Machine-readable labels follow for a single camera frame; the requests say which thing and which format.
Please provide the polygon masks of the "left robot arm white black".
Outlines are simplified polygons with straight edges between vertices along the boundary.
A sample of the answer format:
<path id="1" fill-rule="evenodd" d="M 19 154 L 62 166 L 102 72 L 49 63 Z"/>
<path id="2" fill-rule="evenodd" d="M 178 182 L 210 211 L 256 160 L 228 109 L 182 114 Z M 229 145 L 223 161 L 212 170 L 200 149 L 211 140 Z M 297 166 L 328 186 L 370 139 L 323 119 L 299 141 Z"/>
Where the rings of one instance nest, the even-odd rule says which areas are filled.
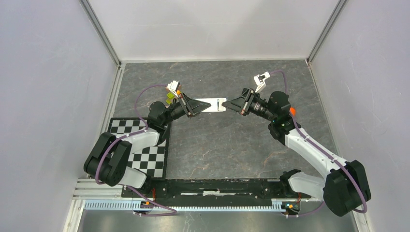
<path id="1" fill-rule="evenodd" d="M 148 196 L 152 191 L 149 176 L 128 166 L 130 154 L 161 144 L 172 121 L 196 116 L 211 106 L 209 102 L 192 99 L 184 93 L 169 106 L 160 101 L 152 103 L 143 129 L 120 136 L 102 133 L 84 163 L 84 171 L 97 184 L 131 186 L 140 197 Z"/>

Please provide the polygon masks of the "white remote control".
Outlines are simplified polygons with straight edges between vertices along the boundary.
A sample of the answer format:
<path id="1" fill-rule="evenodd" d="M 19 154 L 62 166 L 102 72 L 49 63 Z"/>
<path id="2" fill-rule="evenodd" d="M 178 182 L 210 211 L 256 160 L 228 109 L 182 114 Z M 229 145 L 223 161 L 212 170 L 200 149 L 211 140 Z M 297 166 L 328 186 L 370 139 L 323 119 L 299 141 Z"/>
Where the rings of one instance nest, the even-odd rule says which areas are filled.
<path id="1" fill-rule="evenodd" d="M 222 103 L 227 101 L 226 98 L 197 98 L 197 100 L 211 104 L 211 106 L 203 110 L 202 113 L 224 112 L 227 110 L 226 107 L 222 106 Z"/>

